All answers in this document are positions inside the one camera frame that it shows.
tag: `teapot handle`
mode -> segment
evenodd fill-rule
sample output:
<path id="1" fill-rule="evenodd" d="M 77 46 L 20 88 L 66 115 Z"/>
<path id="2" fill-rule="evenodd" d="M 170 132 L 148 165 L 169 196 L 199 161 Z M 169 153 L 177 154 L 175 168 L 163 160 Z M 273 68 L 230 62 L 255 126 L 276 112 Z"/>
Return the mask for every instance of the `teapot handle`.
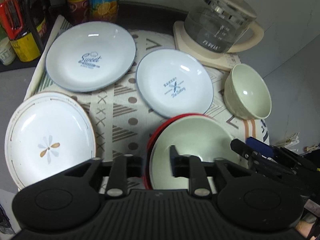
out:
<path id="1" fill-rule="evenodd" d="M 252 29 L 253 35 L 245 42 L 242 42 L 240 44 L 233 45 L 227 53 L 235 53 L 244 51 L 247 49 L 252 48 L 253 46 L 257 45 L 263 38 L 264 30 L 257 22 L 252 22 L 249 24 L 248 29 Z"/>

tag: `red bowl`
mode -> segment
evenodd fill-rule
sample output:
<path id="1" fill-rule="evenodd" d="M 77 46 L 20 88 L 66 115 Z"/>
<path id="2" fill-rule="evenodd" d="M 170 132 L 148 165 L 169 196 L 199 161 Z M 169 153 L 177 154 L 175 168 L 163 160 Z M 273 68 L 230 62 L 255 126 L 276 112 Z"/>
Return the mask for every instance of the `red bowl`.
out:
<path id="1" fill-rule="evenodd" d="M 149 174 L 149 163 L 150 163 L 150 157 L 151 157 L 151 152 L 152 149 L 160 136 L 160 134 L 174 121 L 189 116 L 189 115 L 203 115 L 203 114 L 195 114 L 195 113 L 190 113 L 190 114 L 181 114 L 177 115 L 173 118 L 168 119 L 166 122 L 164 122 L 162 125 L 160 125 L 157 130 L 153 133 L 153 135 L 150 137 L 148 144 L 147 144 L 147 163 L 146 163 L 146 169 L 145 169 L 145 174 L 142 176 L 143 180 L 143 185 L 146 187 L 146 189 L 152 189 L 151 181 L 150 181 L 150 174 Z"/>

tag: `bowl rim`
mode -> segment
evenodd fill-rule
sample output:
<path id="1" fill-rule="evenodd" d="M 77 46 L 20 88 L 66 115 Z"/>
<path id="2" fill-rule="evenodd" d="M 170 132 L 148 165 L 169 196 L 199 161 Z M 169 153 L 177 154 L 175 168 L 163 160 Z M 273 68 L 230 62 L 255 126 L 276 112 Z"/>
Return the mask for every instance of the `bowl rim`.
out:
<path id="1" fill-rule="evenodd" d="M 154 147 L 153 147 L 152 150 L 151 150 L 151 154 L 152 154 L 152 152 L 153 152 L 153 155 L 154 155 L 155 150 L 156 150 L 156 149 L 155 149 L 156 144 L 159 142 L 159 139 L 160 139 L 161 135 L 165 132 L 165 130 L 166 130 L 169 126 L 179 124 L 180 122 L 183 122 L 183 121 L 189 120 L 189 119 L 203 119 L 203 120 L 207 120 L 208 122 L 214 123 L 214 124 L 217 125 L 220 129 L 222 129 L 222 130 L 226 133 L 226 135 L 228 135 L 228 137 L 229 137 L 231 140 L 233 140 L 234 138 L 236 138 L 236 137 L 235 137 L 234 135 L 232 135 L 225 127 L 223 127 L 223 125 L 222 125 L 219 121 L 217 121 L 216 119 L 214 119 L 214 118 L 212 118 L 212 117 L 209 117 L 209 116 L 204 115 L 204 114 L 188 115 L 188 116 L 184 116 L 184 117 L 179 118 L 179 119 L 177 119 L 176 121 L 170 123 L 170 124 L 163 130 L 163 132 L 162 132 L 162 133 L 159 135 L 159 137 L 157 138 L 157 140 L 156 140 L 156 142 L 155 142 L 155 145 L 154 145 Z M 150 156 L 150 159 L 149 159 L 149 165 L 152 166 L 151 156 Z M 149 175 L 149 178 L 150 178 L 151 189 L 152 189 L 152 188 L 154 189 L 154 185 L 152 185 L 152 184 L 154 184 L 154 181 L 153 181 L 153 183 L 152 183 L 152 181 L 151 181 L 151 175 Z"/>
<path id="2" fill-rule="evenodd" d="M 270 109 L 269 109 L 269 113 L 268 113 L 266 116 L 258 116 L 258 115 L 256 115 L 256 114 L 254 114 L 254 113 L 247 107 L 247 105 L 244 103 L 244 101 L 242 100 L 242 98 L 239 96 L 238 91 L 236 90 L 236 87 L 235 87 L 235 85 L 234 85 L 234 69 L 235 69 L 236 67 L 239 67 L 240 65 L 241 65 L 241 66 L 244 66 L 244 67 L 247 67 L 247 68 L 249 68 L 251 71 L 253 71 L 253 72 L 260 78 L 260 81 L 263 83 L 265 89 L 267 90 L 267 92 L 268 92 L 268 97 L 269 97 L 269 101 L 270 101 Z M 271 100 L 271 95 L 270 95 L 270 91 L 269 91 L 269 89 L 268 89 L 268 86 L 267 86 L 267 84 L 265 83 L 265 81 L 263 80 L 263 78 L 260 76 L 260 74 L 259 74 L 253 67 L 251 67 L 251 66 L 249 66 L 249 65 L 247 65 L 247 64 L 245 64 L 245 63 L 238 63 L 238 64 L 236 64 L 236 65 L 232 68 L 232 70 L 231 70 L 231 72 L 230 72 L 230 76 L 231 76 L 231 81 L 232 81 L 231 83 L 232 83 L 232 86 L 233 86 L 233 88 L 234 88 L 234 90 L 235 90 L 235 92 L 236 92 L 236 95 L 237 95 L 237 97 L 239 98 L 239 100 L 240 100 L 240 102 L 242 103 L 242 105 L 245 107 L 245 109 L 246 109 L 252 116 L 254 116 L 256 119 L 265 119 L 265 118 L 267 118 L 267 117 L 270 115 L 271 110 L 272 110 L 272 100 Z"/>
<path id="3" fill-rule="evenodd" d="M 144 172 L 145 174 L 142 176 L 142 180 L 143 180 L 143 184 L 145 186 L 146 189 L 152 189 L 152 185 L 151 185 L 151 180 L 150 180 L 150 175 L 149 175 L 149 163 L 150 163 L 150 158 L 151 158 L 151 153 L 152 153 L 152 149 L 156 144 L 157 139 L 159 138 L 159 136 L 161 135 L 161 133 L 169 126 L 171 125 L 173 122 L 186 117 L 186 116 L 190 116 L 190 115 L 203 115 L 204 114 L 198 114 L 198 113 L 185 113 L 185 114 L 180 114 L 177 115 L 175 117 L 172 117 L 170 119 L 168 119 L 166 122 L 164 122 L 163 124 L 161 124 L 156 130 L 155 132 L 152 134 L 152 136 L 150 137 L 150 139 L 148 140 L 148 144 L 147 144 L 147 158 L 146 158 L 146 166 L 144 168 Z"/>

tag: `white ceramic plate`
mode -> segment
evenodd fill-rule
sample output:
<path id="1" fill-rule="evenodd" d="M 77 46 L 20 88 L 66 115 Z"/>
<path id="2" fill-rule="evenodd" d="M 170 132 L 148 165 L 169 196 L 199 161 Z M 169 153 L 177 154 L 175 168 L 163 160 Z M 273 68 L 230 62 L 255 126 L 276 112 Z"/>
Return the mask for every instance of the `white ceramic plate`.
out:
<path id="1" fill-rule="evenodd" d="M 170 124 L 159 136 L 150 158 L 153 189 L 187 189 L 187 178 L 172 176 L 169 148 L 175 145 L 180 155 L 195 155 L 204 162 L 225 158 L 248 168 L 248 162 L 230 148 L 233 137 L 216 121 L 205 116 L 187 116 Z M 212 190 L 214 185 L 209 180 Z"/>
<path id="2" fill-rule="evenodd" d="M 93 128 L 70 97 L 39 93 L 11 117 L 4 153 L 12 178 L 22 189 L 95 157 Z"/>
<path id="3" fill-rule="evenodd" d="M 213 100 L 205 68 L 192 56 L 175 49 L 146 55 L 137 68 L 137 85 L 150 107 L 165 117 L 204 114 Z"/>
<path id="4" fill-rule="evenodd" d="M 108 22 L 88 22 L 59 36 L 48 51 L 45 65 L 60 87 L 87 92 L 121 78 L 135 54 L 135 42 L 124 28 Z"/>

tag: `black countertop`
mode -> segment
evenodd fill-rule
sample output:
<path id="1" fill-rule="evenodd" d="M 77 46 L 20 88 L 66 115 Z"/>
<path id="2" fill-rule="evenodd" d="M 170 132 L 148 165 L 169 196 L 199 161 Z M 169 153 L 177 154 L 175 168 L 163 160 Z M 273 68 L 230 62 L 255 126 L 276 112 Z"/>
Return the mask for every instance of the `black countertop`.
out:
<path id="1" fill-rule="evenodd" d="M 52 14 L 57 17 L 63 15 L 67 20 L 65 6 L 57 6 L 52 8 Z M 174 10 L 167 7 L 157 5 L 147 5 L 143 3 L 120 2 L 117 24 L 125 29 L 145 30 L 158 33 L 173 35 L 173 24 L 175 21 L 184 21 L 187 13 L 184 11 Z M 21 62 L 18 57 L 8 66 L 0 65 L 0 72 L 36 67 L 39 58 L 30 62 Z"/>

